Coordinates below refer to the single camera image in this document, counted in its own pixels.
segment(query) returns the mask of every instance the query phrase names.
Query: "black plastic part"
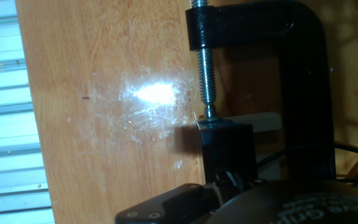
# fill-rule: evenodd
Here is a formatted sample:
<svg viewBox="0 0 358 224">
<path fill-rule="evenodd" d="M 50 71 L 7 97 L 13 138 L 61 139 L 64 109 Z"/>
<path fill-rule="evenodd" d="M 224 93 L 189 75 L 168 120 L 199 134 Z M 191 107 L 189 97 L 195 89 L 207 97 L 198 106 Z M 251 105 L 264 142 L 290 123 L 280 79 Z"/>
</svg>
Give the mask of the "black plastic part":
<svg viewBox="0 0 358 224">
<path fill-rule="evenodd" d="M 207 184 L 216 181 L 222 170 L 238 177 L 241 190 L 241 183 L 257 179 L 252 125 L 221 119 L 213 123 L 201 122 L 198 126 Z"/>
<path fill-rule="evenodd" d="M 185 184 L 118 213 L 115 224 L 186 224 L 218 207 L 214 189 Z"/>
<path fill-rule="evenodd" d="M 357 223 L 358 189 L 333 180 L 280 180 L 244 192 L 206 224 Z"/>
<path fill-rule="evenodd" d="M 296 1 L 223 6 L 214 11 L 210 8 L 186 12 L 190 49 L 276 44 L 287 147 L 327 145 L 288 155 L 290 178 L 335 179 L 326 39 L 316 14 Z M 208 27 L 208 31 L 202 37 L 203 27 Z"/>
</svg>

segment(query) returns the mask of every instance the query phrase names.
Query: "clamp jaw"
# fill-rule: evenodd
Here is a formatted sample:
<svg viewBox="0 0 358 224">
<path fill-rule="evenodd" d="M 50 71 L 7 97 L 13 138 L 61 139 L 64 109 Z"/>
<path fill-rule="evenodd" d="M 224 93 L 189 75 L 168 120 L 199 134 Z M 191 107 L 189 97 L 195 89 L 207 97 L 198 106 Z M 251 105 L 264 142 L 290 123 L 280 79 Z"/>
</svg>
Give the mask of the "clamp jaw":
<svg viewBox="0 0 358 224">
<path fill-rule="evenodd" d="M 186 17 L 190 50 L 259 43 L 277 46 L 287 147 L 327 145 L 288 155 L 289 176 L 335 179 L 334 148 L 329 147 L 334 143 L 334 128 L 326 39 L 316 14 L 297 1 L 265 1 L 194 7 L 186 11 Z M 201 137 L 206 131 L 201 130 Z M 230 144 L 244 145 L 242 138 L 237 141 Z"/>
</svg>

